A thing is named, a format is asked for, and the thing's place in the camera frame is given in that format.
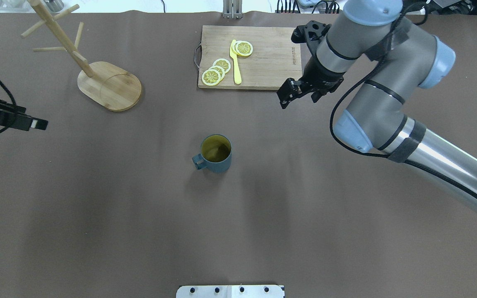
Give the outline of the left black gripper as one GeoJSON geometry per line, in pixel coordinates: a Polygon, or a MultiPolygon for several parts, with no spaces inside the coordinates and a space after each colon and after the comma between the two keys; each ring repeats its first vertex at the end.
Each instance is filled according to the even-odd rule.
{"type": "Polygon", "coordinates": [[[0,110],[9,112],[0,113],[0,126],[23,131],[29,131],[30,129],[47,129],[48,121],[25,115],[25,107],[7,103],[6,101],[0,99],[0,110]]]}

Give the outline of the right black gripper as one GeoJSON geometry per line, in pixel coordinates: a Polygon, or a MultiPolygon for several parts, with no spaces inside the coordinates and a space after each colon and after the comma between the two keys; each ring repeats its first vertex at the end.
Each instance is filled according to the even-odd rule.
{"type": "Polygon", "coordinates": [[[335,92],[342,82],[343,73],[328,70],[316,56],[312,56],[304,68],[301,80],[287,78],[276,93],[284,110],[290,102],[304,94],[311,93],[312,102],[317,103],[322,96],[335,92]]]}

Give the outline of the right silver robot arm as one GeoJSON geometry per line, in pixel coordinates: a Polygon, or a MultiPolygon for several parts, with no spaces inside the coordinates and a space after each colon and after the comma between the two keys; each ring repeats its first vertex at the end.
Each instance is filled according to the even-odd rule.
{"type": "Polygon", "coordinates": [[[313,102],[333,93],[362,55],[377,65],[351,90],[356,95],[329,130],[356,154],[385,158],[418,169],[441,183],[477,213],[477,159],[402,112],[418,87],[437,85],[452,69],[455,52],[405,17],[401,0],[349,0],[333,24],[310,21],[293,31],[311,58],[299,79],[277,91],[282,109],[311,94],[313,102]]]}

